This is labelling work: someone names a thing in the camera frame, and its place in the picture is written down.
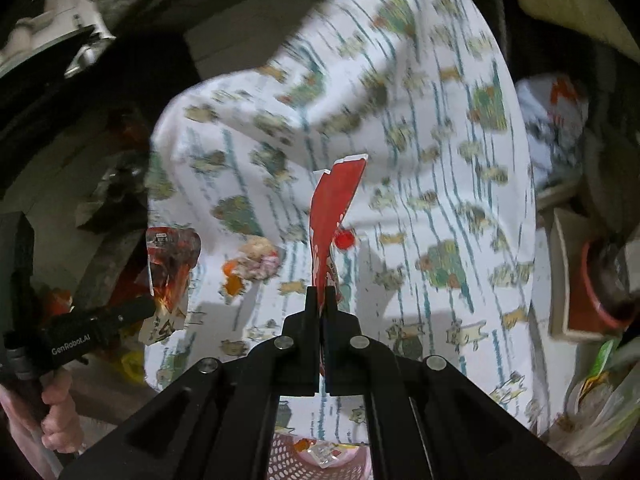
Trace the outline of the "left human hand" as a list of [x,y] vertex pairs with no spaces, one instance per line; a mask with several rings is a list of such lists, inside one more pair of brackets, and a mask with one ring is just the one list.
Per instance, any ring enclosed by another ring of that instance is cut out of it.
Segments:
[[9,419],[11,436],[32,468],[43,479],[55,479],[34,434],[41,431],[41,445],[62,454],[77,452],[84,440],[75,402],[70,395],[72,375],[60,368],[43,389],[41,399],[49,408],[42,422],[35,422],[27,404],[14,392],[1,387],[1,405]]

